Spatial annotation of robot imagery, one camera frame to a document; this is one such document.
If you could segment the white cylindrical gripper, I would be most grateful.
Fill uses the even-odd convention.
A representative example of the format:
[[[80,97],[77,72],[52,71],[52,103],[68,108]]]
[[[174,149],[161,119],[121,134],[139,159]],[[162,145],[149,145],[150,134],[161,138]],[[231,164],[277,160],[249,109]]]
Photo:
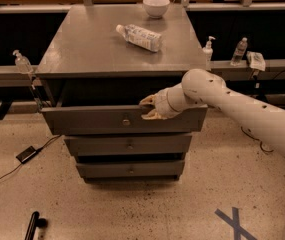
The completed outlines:
[[[184,94],[180,84],[160,90],[139,102],[140,106],[154,108],[142,114],[143,120],[166,120],[173,118],[190,107],[190,99]]]

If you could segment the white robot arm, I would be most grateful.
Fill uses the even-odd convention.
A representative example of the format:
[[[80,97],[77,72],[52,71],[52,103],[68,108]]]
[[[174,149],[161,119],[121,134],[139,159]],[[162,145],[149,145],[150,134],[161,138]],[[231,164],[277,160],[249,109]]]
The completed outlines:
[[[152,108],[142,116],[145,120],[166,120],[187,109],[213,106],[285,158],[285,110],[229,89],[207,70],[187,71],[179,84],[147,96],[140,104]]]

